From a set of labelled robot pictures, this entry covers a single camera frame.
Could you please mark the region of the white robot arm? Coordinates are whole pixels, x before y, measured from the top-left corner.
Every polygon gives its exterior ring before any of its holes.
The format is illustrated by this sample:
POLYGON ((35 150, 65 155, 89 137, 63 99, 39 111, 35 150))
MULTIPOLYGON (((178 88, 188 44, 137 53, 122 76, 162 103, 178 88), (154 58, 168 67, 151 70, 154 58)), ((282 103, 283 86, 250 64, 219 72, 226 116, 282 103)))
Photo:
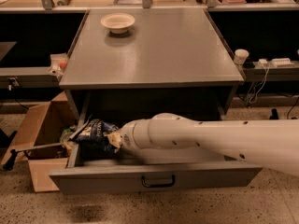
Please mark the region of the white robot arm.
POLYGON ((198 121, 162 113, 130 121, 107 138, 114 147, 132 153, 200 147, 299 176, 298 131, 298 119, 198 121))

